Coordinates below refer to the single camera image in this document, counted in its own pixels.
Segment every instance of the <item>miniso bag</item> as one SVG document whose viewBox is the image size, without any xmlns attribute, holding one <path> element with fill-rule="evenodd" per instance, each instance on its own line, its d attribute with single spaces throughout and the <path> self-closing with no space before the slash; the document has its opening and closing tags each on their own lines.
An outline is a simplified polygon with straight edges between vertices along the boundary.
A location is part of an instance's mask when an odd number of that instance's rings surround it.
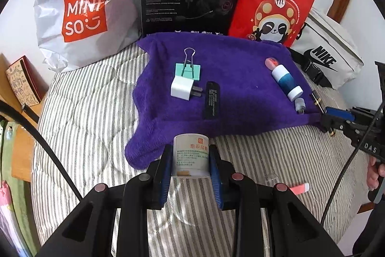
<svg viewBox="0 0 385 257">
<path fill-rule="evenodd" d="M 314 8 L 291 46 L 291 55 L 313 82 L 335 90 L 356 78 L 363 66 L 349 33 Z"/>
<path fill-rule="evenodd" d="M 38 46 L 56 72 L 75 70 L 136 41 L 132 0 L 35 0 Z"/>
</svg>

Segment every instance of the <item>human hand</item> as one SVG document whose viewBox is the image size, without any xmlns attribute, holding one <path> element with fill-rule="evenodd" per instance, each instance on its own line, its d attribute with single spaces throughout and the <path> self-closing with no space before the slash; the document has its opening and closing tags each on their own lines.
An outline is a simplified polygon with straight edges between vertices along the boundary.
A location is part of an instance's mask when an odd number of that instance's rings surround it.
<svg viewBox="0 0 385 257">
<path fill-rule="evenodd" d="M 381 164 L 377 171 L 376 158 L 370 156 L 368 163 L 368 172 L 366 175 L 366 184 L 370 191 L 374 191 L 379 186 L 379 175 L 385 177 L 385 165 Z"/>
</svg>

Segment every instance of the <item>black strap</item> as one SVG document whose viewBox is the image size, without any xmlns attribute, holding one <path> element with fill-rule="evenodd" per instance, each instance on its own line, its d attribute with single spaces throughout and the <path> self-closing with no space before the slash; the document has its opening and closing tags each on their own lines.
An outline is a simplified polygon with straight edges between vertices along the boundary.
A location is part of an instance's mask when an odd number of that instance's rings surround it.
<svg viewBox="0 0 385 257">
<path fill-rule="evenodd" d="M 326 78 L 325 74 L 318 68 L 309 58 L 306 58 L 299 52 L 288 48 L 290 51 L 291 57 L 293 61 L 301 66 L 303 72 L 305 72 L 310 80 L 312 80 L 315 84 L 322 87 L 332 87 L 332 84 Z"/>
</svg>

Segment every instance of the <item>purple towel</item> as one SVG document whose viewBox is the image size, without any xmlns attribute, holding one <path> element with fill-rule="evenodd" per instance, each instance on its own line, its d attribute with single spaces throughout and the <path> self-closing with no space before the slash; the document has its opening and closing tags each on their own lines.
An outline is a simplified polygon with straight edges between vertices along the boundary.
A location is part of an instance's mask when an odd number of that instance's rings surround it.
<svg viewBox="0 0 385 257">
<path fill-rule="evenodd" d="M 309 85 L 281 44 L 194 33 L 155 33 L 137 44 L 150 58 L 133 92 L 139 124 L 125 155 L 134 168 L 147 168 L 178 134 L 256 135 L 320 120 Z M 170 96 L 175 63 L 183 63 L 186 47 L 196 50 L 194 64 L 201 65 L 195 85 L 203 90 L 207 81 L 220 85 L 218 119 L 203 119 L 204 94 L 189 101 Z M 297 114 L 294 103 L 274 81 L 264 64 L 268 57 L 283 64 L 301 86 L 306 114 Z"/>
</svg>

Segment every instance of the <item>striped mattress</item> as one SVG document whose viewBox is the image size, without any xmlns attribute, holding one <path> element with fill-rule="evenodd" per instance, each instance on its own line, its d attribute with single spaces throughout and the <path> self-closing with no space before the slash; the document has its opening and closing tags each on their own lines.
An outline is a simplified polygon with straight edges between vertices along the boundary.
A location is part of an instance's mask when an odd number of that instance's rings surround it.
<svg viewBox="0 0 385 257">
<path fill-rule="evenodd" d="M 38 128 L 83 196 L 97 183 L 116 186 L 141 172 L 127 164 L 124 147 L 138 124 L 132 91 L 147 62 L 148 55 L 132 44 L 114 56 L 56 74 L 53 79 Z M 338 91 L 309 83 L 326 105 L 345 109 Z M 350 141 L 341 132 L 331 138 L 312 126 L 257 136 L 221 136 L 211 142 L 237 172 L 259 184 L 273 186 L 280 181 L 295 186 L 309 182 L 310 191 L 299 197 L 318 220 L 352 152 Z M 325 229 L 336 242 L 367 191 L 366 164 L 366 156 L 359 152 L 330 208 Z M 35 146 L 33 156 L 32 199 L 41 243 L 78 203 L 40 145 Z M 119 214 L 115 218 L 113 255 Z M 268 256 L 264 211 L 262 217 Z M 164 209 L 148 211 L 150 256 L 230 257 L 233 227 L 234 212 L 218 210 L 210 179 L 172 178 Z"/>
</svg>

